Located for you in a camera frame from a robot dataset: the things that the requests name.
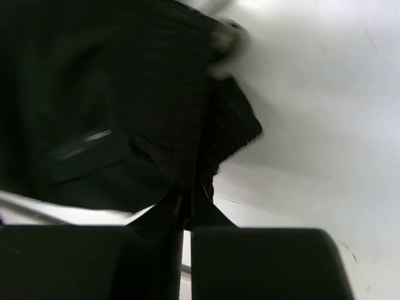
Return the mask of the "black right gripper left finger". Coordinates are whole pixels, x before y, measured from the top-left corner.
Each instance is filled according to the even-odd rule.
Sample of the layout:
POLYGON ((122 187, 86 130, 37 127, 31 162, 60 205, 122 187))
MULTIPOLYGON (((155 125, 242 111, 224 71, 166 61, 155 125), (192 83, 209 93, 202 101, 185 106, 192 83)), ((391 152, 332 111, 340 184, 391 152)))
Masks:
POLYGON ((182 196, 126 226, 1 228, 2 299, 177 299, 182 196))

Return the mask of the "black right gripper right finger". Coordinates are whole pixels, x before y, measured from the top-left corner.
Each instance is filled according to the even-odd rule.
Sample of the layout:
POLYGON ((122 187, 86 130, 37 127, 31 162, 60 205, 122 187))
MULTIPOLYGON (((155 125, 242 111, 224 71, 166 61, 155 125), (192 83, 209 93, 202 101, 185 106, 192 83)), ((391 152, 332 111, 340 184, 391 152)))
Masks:
POLYGON ((193 299, 353 299, 338 247, 319 228, 239 227, 196 187, 187 196, 193 299))

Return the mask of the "black shorts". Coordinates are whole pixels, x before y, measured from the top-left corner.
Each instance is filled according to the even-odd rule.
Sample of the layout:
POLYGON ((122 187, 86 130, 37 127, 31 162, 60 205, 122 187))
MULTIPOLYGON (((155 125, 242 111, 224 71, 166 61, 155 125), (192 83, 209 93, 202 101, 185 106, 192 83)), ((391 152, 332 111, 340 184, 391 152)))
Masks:
POLYGON ((220 165, 262 134, 212 70, 243 29, 178 1, 1 2, 1 190, 136 213, 175 189, 186 228, 220 165))

